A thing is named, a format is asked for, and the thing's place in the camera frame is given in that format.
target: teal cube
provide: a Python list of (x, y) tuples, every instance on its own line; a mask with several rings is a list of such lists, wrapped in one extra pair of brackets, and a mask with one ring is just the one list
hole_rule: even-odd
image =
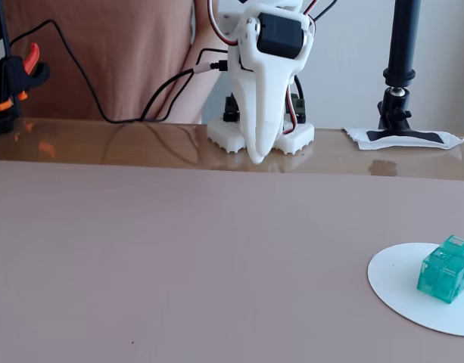
[(464, 291), (464, 240), (450, 236), (423, 260), (417, 288), (446, 303)]

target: black stand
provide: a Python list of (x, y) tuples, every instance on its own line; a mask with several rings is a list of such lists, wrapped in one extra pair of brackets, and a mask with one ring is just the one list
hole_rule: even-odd
[(378, 104), (381, 115), (379, 129), (370, 131), (370, 141), (388, 136), (409, 136), (439, 144), (444, 142), (433, 132), (417, 132), (410, 128), (408, 119), (412, 113), (407, 110), (410, 92), (406, 87), (415, 78), (413, 55), (415, 53), (416, 32), (419, 25), (421, 0), (396, 0), (391, 34), (390, 62), (383, 72), (386, 84), (383, 101)]
[(18, 95), (41, 85), (50, 76), (46, 64), (37, 64), (32, 75), (26, 74), (21, 57), (11, 56), (10, 42), (6, 29), (5, 14), (0, 0), (0, 41), (5, 46), (5, 56), (0, 59), (0, 104), (11, 102), (11, 106), (0, 110), (0, 134), (10, 132), (14, 121), (21, 116)]

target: white disc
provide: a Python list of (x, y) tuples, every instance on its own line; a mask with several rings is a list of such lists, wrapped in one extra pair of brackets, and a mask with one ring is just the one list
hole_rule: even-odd
[(464, 337), (464, 291), (447, 304), (417, 290), (422, 261), (437, 244), (401, 244), (369, 263), (368, 279), (383, 302), (403, 317), (442, 333)]

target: person's arm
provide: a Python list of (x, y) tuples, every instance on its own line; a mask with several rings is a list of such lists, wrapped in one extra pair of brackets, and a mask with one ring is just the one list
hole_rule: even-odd
[[(213, 2), (213, 7), (216, 11), (216, 3)], [(195, 0), (196, 14), (196, 36), (193, 45), (190, 47), (189, 53), (186, 56), (182, 70), (192, 68), (196, 64), (198, 55), (203, 48), (218, 48), (226, 49), (226, 45), (216, 36), (208, 19), (207, 0)], [(201, 58), (201, 62), (216, 62), (220, 59), (226, 59), (226, 54), (205, 52)], [(201, 112), (204, 102), (207, 100), (220, 72), (217, 70), (200, 73), (193, 77), (191, 82), (185, 88), (185, 91), (179, 96), (173, 105), (168, 123), (193, 123)], [(163, 108), (159, 112), (158, 118), (166, 115), (170, 104), (175, 95), (179, 92), (188, 76), (182, 77), (173, 86), (173, 90), (168, 96)]]

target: white robot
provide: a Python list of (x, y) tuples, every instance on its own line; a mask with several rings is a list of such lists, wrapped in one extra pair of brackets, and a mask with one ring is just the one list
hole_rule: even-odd
[(236, 12), (217, 15), (219, 27), (208, 0), (212, 26), (229, 46), (230, 84), (240, 110), (239, 123), (211, 122), (208, 137), (227, 152), (246, 147), (258, 164), (273, 147), (295, 154), (314, 139), (312, 124), (297, 124), (290, 85), (313, 46), (316, 25), (308, 13), (317, 0), (304, 13), (302, 0), (238, 1)]

